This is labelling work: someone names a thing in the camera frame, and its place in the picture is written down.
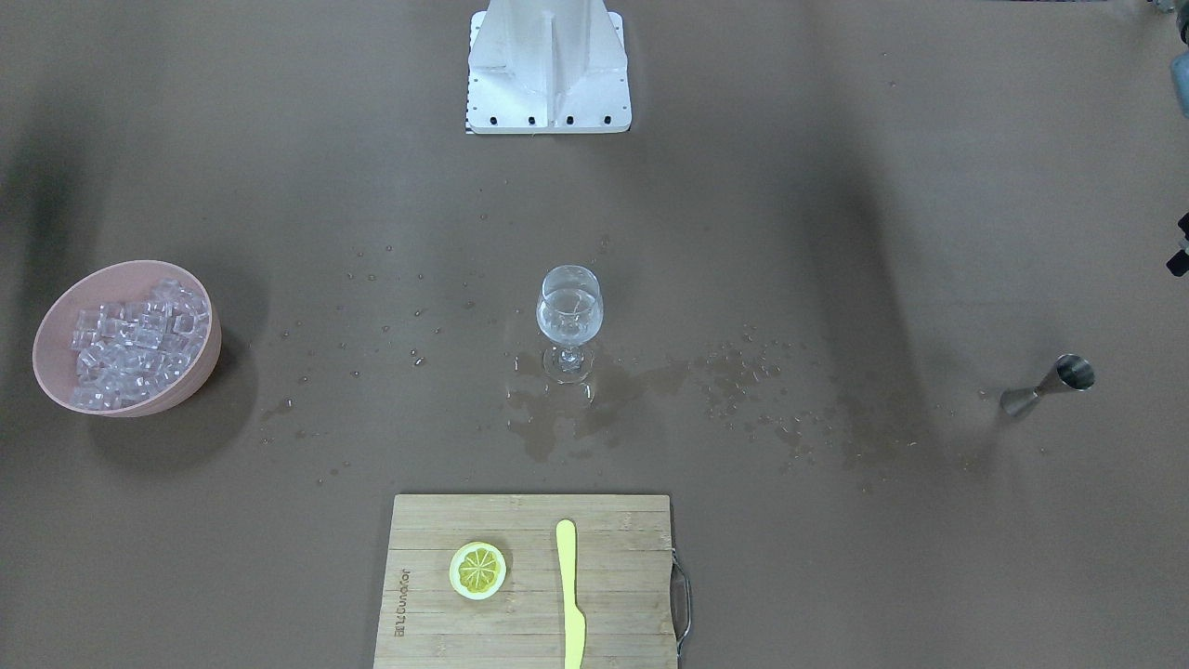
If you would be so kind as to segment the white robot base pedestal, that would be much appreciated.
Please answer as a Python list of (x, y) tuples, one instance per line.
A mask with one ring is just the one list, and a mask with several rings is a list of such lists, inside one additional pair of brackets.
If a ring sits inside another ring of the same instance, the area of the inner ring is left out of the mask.
[(466, 132), (633, 127), (624, 21), (603, 1), (491, 1), (470, 18), (468, 38)]

